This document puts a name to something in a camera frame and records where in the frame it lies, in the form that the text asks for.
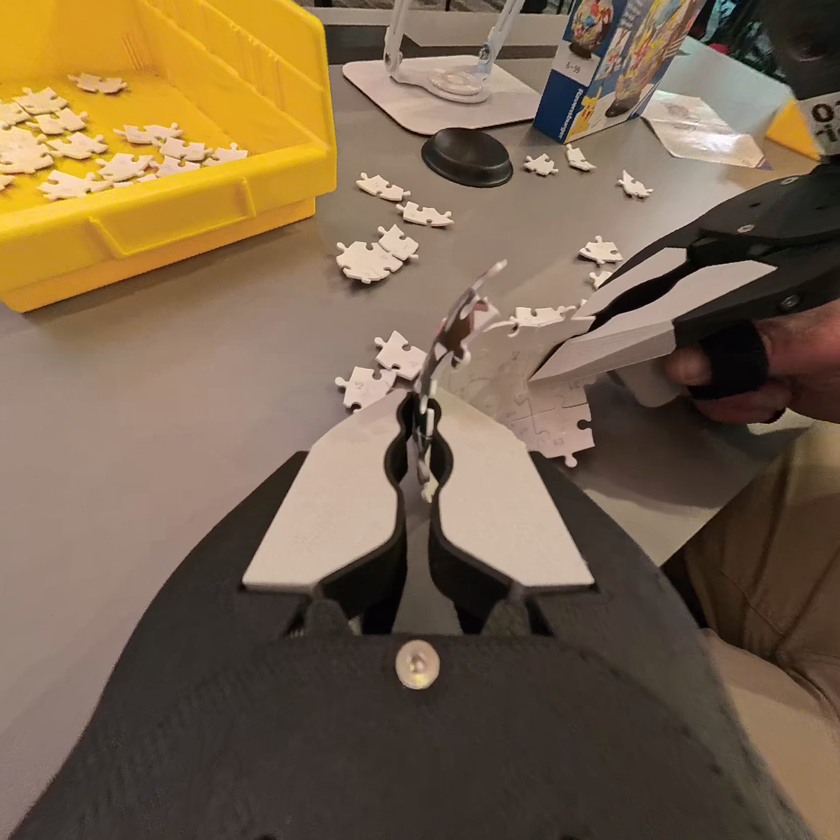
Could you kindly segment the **white puzzle pieces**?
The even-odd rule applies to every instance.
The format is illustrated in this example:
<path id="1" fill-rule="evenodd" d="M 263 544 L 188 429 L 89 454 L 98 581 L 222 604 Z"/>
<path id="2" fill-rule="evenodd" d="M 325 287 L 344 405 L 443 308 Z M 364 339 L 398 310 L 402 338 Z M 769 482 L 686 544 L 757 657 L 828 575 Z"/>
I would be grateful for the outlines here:
<path id="1" fill-rule="evenodd" d="M 565 153 L 568 165 L 571 168 L 580 172 L 591 172 L 596 169 L 594 164 L 585 159 L 581 150 L 573 147 L 571 144 L 565 146 Z M 558 172 L 554 161 L 545 153 L 537 158 L 527 155 L 523 168 L 527 172 L 540 176 L 553 175 Z M 626 196 L 636 200 L 647 199 L 655 191 L 653 187 L 647 187 L 626 170 L 623 170 L 621 177 L 616 183 L 621 186 Z M 360 180 L 357 181 L 357 186 L 369 194 L 383 198 L 386 197 L 385 193 L 389 191 L 394 193 L 391 195 L 391 198 L 395 196 L 408 197 L 411 195 L 408 191 L 401 192 L 402 188 L 397 185 L 389 185 L 388 182 L 378 175 L 369 177 L 367 174 L 362 173 Z M 405 206 L 400 205 L 397 209 L 403 215 L 404 220 L 412 224 L 428 223 L 432 225 L 432 222 L 434 222 L 433 226 L 446 227 L 454 223 L 450 212 L 438 213 L 434 208 L 421 210 L 418 208 L 418 205 L 411 202 L 408 202 Z M 351 245 L 337 244 L 340 253 L 335 260 L 347 278 L 359 281 L 368 286 L 393 276 L 406 263 L 418 259 L 418 243 L 405 235 L 398 225 L 394 224 L 388 229 L 380 226 L 378 231 L 381 236 L 377 243 L 367 244 L 362 241 L 355 241 Z M 609 248 L 613 248 L 614 250 L 614 245 L 610 245 L 602 241 L 602 237 L 598 237 L 594 244 L 588 244 L 582 249 L 580 256 L 586 259 L 592 259 L 599 266 L 603 266 L 607 262 L 620 261 L 622 257 L 618 255 L 611 257 L 604 255 L 593 256 L 596 250 L 599 253 L 603 251 L 603 254 L 606 254 Z M 598 289 L 606 283 L 606 280 L 611 275 L 612 272 L 606 269 L 599 269 L 598 272 L 591 273 L 593 288 Z M 502 328 L 510 328 L 511 336 L 515 336 L 526 327 L 541 328 L 546 325 L 555 324 L 556 322 L 561 324 L 565 323 L 567 320 L 565 316 L 571 314 L 573 310 L 576 312 L 574 307 L 560 307 L 556 309 L 518 308 L 512 319 L 503 319 L 502 321 L 493 323 L 487 322 L 485 327 L 501 326 Z M 376 338 L 375 343 L 380 349 L 380 352 L 375 357 L 375 361 L 382 370 L 378 379 L 375 377 L 373 370 L 356 367 L 353 369 L 349 381 L 345 381 L 341 377 L 335 380 L 337 386 L 345 389 L 345 407 L 351 408 L 354 411 L 367 407 L 388 393 L 389 389 L 393 388 L 397 377 L 403 379 L 405 382 L 414 384 L 418 382 L 418 377 L 421 376 L 427 361 L 427 353 L 407 343 L 406 339 L 398 331 L 393 331 L 387 341 Z"/>

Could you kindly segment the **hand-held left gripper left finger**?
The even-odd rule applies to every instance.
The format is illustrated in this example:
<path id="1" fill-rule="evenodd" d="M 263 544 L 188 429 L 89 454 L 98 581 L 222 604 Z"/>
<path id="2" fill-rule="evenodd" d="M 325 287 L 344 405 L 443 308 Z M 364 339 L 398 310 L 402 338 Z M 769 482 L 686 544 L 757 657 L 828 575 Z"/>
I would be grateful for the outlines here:
<path id="1" fill-rule="evenodd" d="M 295 474 L 245 570 L 247 592 L 330 600 L 363 634 L 392 632 L 407 574 L 413 405 L 394 391 L 283 465 Z"/>

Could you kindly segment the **printed puzzle box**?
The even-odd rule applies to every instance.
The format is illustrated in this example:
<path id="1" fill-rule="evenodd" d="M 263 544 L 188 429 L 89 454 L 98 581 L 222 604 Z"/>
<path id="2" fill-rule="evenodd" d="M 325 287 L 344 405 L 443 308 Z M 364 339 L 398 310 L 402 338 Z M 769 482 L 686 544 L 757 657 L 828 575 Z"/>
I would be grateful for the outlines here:
<path id="1" fill-rule="evenodd" d="M 638 117 L 703 2 L 579 1 L 571 8 L 533 127 L 562 144 Z"/>

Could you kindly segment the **person's right hand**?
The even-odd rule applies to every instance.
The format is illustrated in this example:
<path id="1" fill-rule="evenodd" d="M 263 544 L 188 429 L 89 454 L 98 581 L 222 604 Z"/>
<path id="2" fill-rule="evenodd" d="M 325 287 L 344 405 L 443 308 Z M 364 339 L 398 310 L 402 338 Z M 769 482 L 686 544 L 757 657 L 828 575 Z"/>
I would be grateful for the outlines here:
<path id="1" fill-rule="evenodd" d="M 697 411 L 720 424 L 768 424 L 784 411 L 839 422 L 839 301 L 786 317 L 753 321 L 768 361 L 754 392 L 713 401 Z"/>

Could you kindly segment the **black round stand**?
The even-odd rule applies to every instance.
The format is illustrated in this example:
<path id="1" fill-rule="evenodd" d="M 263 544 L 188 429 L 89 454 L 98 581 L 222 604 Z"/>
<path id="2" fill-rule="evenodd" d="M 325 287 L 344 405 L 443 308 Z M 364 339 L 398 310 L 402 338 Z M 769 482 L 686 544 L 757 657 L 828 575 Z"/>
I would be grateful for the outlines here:
<path id="1" fill-rule="evenodd" d="M 432 172 L 467 187 L 498 187 L 513 176 L 505 145 L 480 129 L 441 129 L 425 141 L 421 158 Z"/>

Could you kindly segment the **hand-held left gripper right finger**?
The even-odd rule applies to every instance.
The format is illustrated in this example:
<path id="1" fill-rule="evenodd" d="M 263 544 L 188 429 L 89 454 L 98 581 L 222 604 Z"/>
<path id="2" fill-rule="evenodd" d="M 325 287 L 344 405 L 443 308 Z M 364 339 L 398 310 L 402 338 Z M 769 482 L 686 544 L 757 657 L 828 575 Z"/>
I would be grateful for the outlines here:
<path id="1" fill-rule="evenodd" d="M 428 562 L 462 629 L 480 633 L 499 602 L 591 592 L 595 578 L 526 445 L 445 390 L 429 403 L 434 490 Z"/>

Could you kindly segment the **pile of puzzle pieces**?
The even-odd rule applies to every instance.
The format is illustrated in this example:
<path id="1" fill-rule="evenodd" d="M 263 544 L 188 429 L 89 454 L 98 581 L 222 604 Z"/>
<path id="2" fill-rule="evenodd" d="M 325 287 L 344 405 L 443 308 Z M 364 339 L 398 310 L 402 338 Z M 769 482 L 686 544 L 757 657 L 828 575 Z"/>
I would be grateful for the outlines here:
<path id="1" fill-rule="evenodd" d="M 129 82 L 88 72 L 67 79 L 84 99 L 68 100 L 52 87 L 24 87 L 2 101 L 3 193 L 16 189 L 25 177 L 41 176 L 37 193 L 51 203 L 67 201 L 250 155 L 234 141 L 220 145 L 191 140 L 176 121 L 125 122 L 105 133 L 110 119 L 89 109 L 130 103 Z"/>

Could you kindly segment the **yellow plastic bin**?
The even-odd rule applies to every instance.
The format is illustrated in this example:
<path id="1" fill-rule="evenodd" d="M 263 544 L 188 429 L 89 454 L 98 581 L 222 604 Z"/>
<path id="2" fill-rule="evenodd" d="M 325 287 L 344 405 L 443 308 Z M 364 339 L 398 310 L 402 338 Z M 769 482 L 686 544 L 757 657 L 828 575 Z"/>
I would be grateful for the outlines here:
<path id="1" fill-rule="evenodd" d="M 327 46 L 295 2 L 2 2 L 2 102 L 45 89 L 101 135 L 2 190 L 2 303 L 29 312 L 310 217 L 337 182 Z M 165 158 L 127 126 L 238 160 L 51 200 L 115 154 Z"/>

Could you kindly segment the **white lamp base plate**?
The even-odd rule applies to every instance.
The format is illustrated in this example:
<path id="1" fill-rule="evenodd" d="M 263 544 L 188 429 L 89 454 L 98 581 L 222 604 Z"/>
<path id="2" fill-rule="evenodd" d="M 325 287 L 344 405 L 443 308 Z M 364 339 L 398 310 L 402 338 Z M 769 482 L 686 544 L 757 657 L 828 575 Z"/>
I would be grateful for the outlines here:
<path id="1" fill-rule="evenodd" d="M 507 1 L 477 56 L 406 59 L 402 46 L 410 1 L 397 1 L 383 58 L 347 63 L 343 76 L 404 130 L 429 137 L 447 128 L 486 130 L 530 122 L 540 95 L 496 60 L 523 1 Z"/>

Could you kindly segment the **paper instruction leaflet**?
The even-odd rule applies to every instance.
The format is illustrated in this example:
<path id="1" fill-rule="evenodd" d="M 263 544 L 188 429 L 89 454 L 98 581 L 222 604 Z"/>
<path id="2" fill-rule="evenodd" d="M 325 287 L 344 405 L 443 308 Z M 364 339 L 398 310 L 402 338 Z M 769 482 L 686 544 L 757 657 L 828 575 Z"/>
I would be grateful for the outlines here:
<path id="1" fill-rule="evenodd" d="M 677 159 L 769 168 L 753 137 L 735 131 L 701 98 L 656 90 L 642 119 L 665 150 Z"/>

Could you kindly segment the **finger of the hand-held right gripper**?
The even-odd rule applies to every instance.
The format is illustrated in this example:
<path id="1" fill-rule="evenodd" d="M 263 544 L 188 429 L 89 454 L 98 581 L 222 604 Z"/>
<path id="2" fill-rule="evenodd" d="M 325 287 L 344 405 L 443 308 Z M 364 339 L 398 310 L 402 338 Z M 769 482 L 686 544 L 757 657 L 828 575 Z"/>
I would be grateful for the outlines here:
<path id="1" fill-rule="evenodd" d="M 609 321 L 662 298 L 690 274 L 687 248 L 666 247 L 635 266 L 625 266 L 585 303 L 572 319 Z"/>
<path id="2" fill-rule="evenodd" d="M 746 259 L 695 266 L 659 300 L 609 321 L 571 323 L 584 331 L 557 339 L 530 383 L 589 380 L 664 358 L 724 329 L 765 319 L 780 302 L 777 266 Z"/>

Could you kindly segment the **assembled white puzzle section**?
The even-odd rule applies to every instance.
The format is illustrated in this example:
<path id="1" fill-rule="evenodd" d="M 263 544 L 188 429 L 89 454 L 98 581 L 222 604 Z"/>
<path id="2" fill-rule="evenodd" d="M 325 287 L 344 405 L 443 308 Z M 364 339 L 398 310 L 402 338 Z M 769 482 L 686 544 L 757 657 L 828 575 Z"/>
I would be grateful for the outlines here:
<path id="1" fill-rule="evenodd" d="M 443 393 L 457 397 L 513 432 L 528 450 L 578 466 L 578 453 L 594 447 L 585 386 L 589 380 L 538 388 L 529 380 L 567 340 L 587 333 L 595 320 L 578 308 L 529 310 L 503 318 L 482 289 L 507 266 L 498 261 L 456 300 L 434 337 L 414 383 L 417 476 L 426 502 L 438 480 L 431 447 L 443 415 Z"/>

